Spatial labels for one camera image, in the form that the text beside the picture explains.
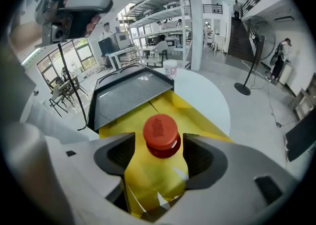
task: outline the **fan stand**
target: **fan stand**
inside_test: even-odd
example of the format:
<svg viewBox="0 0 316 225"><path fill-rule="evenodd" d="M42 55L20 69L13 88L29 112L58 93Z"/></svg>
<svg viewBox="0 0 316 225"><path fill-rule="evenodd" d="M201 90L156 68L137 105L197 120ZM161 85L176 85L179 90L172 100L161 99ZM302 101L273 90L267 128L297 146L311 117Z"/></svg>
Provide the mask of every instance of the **fan stand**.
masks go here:
<svg viewBox="0 0 316 225"><path fill-rule="evenodd" d="M242 93L243 95L247 95L247 96L249 96L250 94L251 94L251 91L250 91L250 89L246 86L246 84L247 84L247 82L248 82L248 79L249 79L249 77L250 77L250 74L252 73L252 69L253 69L253 67L254 67L254 65L255 65L255 63L256 63L256 60L257 60L257 57L258 57L258 42L257 42L257 40L253 40L253 42L254 42L254 44L255 44L255 47L256 47L256 52L255 52L255 57L253 58L253 61L252 61L252 65L251 65L251 68L250 68L250 71L249 71L249 73L248 73L248 77L247 77L247 79L246 79L246 81L245 81L245 83L244 84L242 84L242 83L235 83L234 84L234 87L236 88L236 90L239 92L239 93Z"/></svg>

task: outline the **metal shelving unit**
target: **metal shelving unit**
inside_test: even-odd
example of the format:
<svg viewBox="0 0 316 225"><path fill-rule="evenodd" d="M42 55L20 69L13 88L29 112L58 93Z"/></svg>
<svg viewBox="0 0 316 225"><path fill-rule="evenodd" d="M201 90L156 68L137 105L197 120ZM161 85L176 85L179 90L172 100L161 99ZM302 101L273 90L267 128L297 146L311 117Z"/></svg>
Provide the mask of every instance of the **metal shelving unit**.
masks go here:
<svg viewBox="0 0 316 225"><path fill-rule="evenodd" d="M149 16L146 16L132 24L130 24L127 29L130 32L130 35L132 37L132 40L139 40L139 45L140 49L143 49L143 45L141 42L142 38L147 38L147 37L154 37L157 35L162 35L162 34L182 34L182 42L180 42L182 45L185 45L183 48L173 48L172 50L174 51L182 51L182 62L179 64L180 68L188 68L189 61L187 61L188 53L190 52L191 49L191 43L188 44L186 42L186 32L192 31L188 28L186 28L186 23L185 23L185 15L190 16L190 10L187 8L187 5L185 3L185 0L145 0L142 3L138 4L137 6L133 7L131 10L129 10L124 17L138 17L139 15L142 15L145 11L149 9L155 9L159 6L165 6L168 5L170 2L178 1L180 2L180 6L166 9L157 13L153 13ZM157 21L162 21L165 19L169 18L174 18L174 17L180 17L182 19L182 27L181 28L174 28L174 29L166 29L162 31L157 31L157 32L152 32L152 33L147 33L145 32L144 26L149 25L151 23L155 23ZM131 29L137 29L137 36L133 37L133 34L131 33ZM139 29L143 28L144 34L141 35L139 32Z"/></svg>

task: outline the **red bottle cap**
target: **red bottle cap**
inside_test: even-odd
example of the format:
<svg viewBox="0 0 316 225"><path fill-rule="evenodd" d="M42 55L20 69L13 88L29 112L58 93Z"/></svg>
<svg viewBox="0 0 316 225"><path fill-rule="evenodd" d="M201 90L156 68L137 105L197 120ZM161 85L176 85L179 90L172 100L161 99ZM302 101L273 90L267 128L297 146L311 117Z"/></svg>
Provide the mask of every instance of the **red bottle cap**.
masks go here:
<svg viewBox="0 0 316 225"><path fill-rule="evenodd" d="M143 136L149 151L160 158L174 155L181 144L177 124L166 114L150 117L145 122Z"/></svg>

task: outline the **standing fan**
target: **standing fan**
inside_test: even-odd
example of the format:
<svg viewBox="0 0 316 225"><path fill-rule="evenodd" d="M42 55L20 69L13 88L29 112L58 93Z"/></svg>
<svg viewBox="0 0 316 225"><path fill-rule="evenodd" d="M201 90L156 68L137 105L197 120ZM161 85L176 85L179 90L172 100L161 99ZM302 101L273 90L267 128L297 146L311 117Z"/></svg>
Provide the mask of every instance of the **standing fan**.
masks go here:
<svg viewBox="0 0 316 225"><path fill-rule="evenodd" d="M248 17L243 21L243 25L249 32L249 39L247 38L246 40L251 40L255 46L255 54L245 83L235 83L234 87L238 92L244 95L250 95L250 89L246 84L253 67L258 61L258 58L263 60L271 55L276 44L276 36L270 23L260 16Z"/></svg>

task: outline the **staircase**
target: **staircase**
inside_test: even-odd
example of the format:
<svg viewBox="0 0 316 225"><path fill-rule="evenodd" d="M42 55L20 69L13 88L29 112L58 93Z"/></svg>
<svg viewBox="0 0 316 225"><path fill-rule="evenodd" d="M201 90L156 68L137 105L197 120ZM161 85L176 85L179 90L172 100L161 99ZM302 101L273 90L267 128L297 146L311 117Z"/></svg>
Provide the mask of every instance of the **staircase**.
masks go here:
<svg viewBox="0 0 316 225"><path fill-rule="evenodd" d="M252 62L254 55L248 33L241 20L232 18L231 39L228 55Z"/></svg>

